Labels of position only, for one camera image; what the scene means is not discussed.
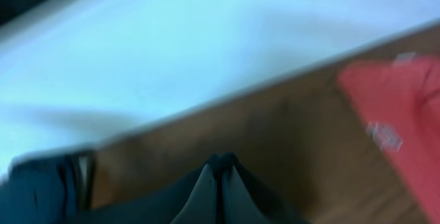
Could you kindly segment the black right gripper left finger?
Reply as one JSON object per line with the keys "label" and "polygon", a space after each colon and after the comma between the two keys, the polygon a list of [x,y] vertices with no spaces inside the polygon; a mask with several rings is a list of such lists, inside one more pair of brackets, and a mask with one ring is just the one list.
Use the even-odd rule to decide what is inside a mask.
{"label": "black right gripper left finger", "polygon": [[171,224],[216,223],[217,185],[211,167],[206,164],[189,198]]}

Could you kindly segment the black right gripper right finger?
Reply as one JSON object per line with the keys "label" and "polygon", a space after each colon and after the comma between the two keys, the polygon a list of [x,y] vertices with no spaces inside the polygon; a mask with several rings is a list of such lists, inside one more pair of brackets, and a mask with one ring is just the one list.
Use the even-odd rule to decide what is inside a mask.
{"label": "black right gripper right finger", "polygon": [[222,178],[225,223],[227,224],[270,224],[260,212],[235,166]]}

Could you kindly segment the black t-shirt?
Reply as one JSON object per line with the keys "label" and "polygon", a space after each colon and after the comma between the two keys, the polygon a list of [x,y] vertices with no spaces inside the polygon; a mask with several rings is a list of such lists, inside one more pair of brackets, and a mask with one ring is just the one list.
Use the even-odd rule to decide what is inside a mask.
{"label": "black t-shirt", "polygon": [[232,166],[237,169],[257,208],[270,223],[305,223],[306,220],[294,208],[244,167],[233,153],[211,155],[202,167],[189,172],[176,183],[159,192],[132,201],[83,212],[68,219],[68,223],[171,223],[187,202],[206,164],[211,167],[217,185],[216,223],[225,223],[222,178]]}

